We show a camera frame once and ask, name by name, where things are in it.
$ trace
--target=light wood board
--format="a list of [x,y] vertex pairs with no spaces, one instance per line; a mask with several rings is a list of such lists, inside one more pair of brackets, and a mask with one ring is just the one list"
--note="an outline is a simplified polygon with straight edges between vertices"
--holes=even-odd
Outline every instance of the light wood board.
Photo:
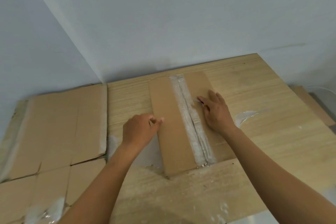
[[[263,110],[241,128],[279,165],[317,191],[336,184],[336,137],[258,54],[109,83],[109,135],[120,143],[123,124],[152,111],[150,79],[199,70],[223,95],[233,117]],[[237,159],[171,180],[151,168],[132,167],[111,223],[222,223],[265,209]]]

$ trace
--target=white cord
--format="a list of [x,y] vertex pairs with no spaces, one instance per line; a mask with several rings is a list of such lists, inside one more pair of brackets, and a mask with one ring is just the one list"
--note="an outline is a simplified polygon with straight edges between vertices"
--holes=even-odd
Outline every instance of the white cord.
[[333,92],[332,90],[324,88],[324,87],[320,87],[320,86],[307,86],[307,87],[304,87],[304,88],[305,89],[307,89],[307,88],[317,88],[317,89],[327,90],[327,91],[330,91],[331,93],[333,93],[334,95],[336,95],[336,93]]

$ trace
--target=white wall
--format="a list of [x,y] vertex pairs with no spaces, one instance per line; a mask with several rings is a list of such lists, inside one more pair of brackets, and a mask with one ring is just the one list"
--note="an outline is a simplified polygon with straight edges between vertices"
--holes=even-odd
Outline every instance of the white wall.
[[43,0],[0,0],[0,141],[17,100],[99,82]]
[[258,52],[288,83],[322,85],[336,0],[44,0],[105,81]]

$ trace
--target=right hand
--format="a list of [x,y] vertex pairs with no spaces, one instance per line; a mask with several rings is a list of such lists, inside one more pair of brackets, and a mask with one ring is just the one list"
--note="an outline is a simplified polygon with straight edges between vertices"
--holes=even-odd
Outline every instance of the right hand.
[[204,103],[202,105],[205,120],[214,131],[225,136],[229,131],[237,128],[228,106],[218,92],[214,93],[212,90],[209,90],[209,99],[202,96],[198,96],[197,98]]

